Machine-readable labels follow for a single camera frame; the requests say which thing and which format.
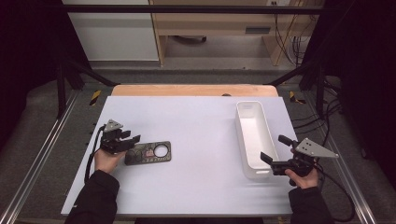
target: rectangular bin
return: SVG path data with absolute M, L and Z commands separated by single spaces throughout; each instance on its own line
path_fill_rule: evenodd
M 261 152 L 278 161 L 262 104 L 239 102 L 236 105 L 236 131 L 245 176 L 248 178 L 268 177 L 270 165 L 260 159 Z

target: white cabinet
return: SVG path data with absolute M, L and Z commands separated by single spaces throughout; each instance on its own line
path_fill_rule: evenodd
M 147 0 L 63 0 L 81 5 L 148 5 Z M 69 13 L 89 61 L 158 61 L 151 15 Z

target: black sleeve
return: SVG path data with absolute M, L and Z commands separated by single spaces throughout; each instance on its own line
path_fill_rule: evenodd
M 65 223 L 113 223 L 120 183 L 113 176 L 95 171 L 79 193 Z
M 293 189 L 289 192 L 293 214 L 291 224 L 333 224 L 329 208 L 318 188 Z

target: white tabletop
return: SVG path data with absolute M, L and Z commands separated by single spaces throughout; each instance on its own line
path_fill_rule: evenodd
M 278 157 L 291 158 L 279 143 L 296 139 L 280 97 L 109 96 L 98 128 L 114 119 L 141 134 L 140 143 L 170 141 L 169 162 L 126 166 L 120 181 L 118 214 L 131 217 L 264 217 L 291 214 L 286 176 L 245 177 L 235 128 L 236 103 L 259 101 L 267 117 Z M 62 210 L 67 215 L 84 183 L 92 140 Z

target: hand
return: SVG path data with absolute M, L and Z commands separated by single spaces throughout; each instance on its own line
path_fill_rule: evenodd
M 110 174 L 116 168 L 119 160 L 125 156 L 126 151 L 120 152 L 118 154 L 112 155 L 102 149 L 99 149 L 95 153 L 95 171 L 101 170 Z
M 309 189 L 318 186 L 318 171 L 315 167 L 304 177 L 300 177 L 290 169 L 287 169 L 285 174 L 288 175 L 290 179 L 296 183 L 297 187 L 300 187 L 301 189 Z

